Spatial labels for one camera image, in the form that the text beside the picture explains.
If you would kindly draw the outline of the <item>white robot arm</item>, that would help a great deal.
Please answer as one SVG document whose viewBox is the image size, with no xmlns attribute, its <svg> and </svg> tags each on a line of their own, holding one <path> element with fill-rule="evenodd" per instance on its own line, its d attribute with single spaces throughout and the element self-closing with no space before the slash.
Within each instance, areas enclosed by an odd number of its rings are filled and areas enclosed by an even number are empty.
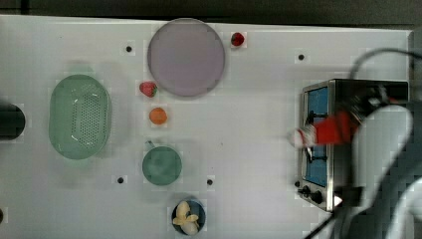
<svg viewBox="0 0 422 239">
<path fill-rule="evenodd" d="M 394 102 L 378 87 L 352 99 L 351 185 L 329 239 L 402 239 L 405 206 L 421 181 L 421 103 Z"/>
</svg>

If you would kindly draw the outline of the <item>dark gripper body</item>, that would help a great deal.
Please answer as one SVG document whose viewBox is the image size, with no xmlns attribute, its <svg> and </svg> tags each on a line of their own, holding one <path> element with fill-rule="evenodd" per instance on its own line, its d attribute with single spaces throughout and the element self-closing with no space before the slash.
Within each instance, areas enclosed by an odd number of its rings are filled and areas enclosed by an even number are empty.
<svg viewBox="0 0 422 239">
<path fill-rule="evenodd" d="M 342 107 L 350 114 L 355 123 L 362 124 L 369 115 L 389 104 L 390 99 L 386 89 L 378 85 L 362 89 L 347 99 Z"/>
</svg>

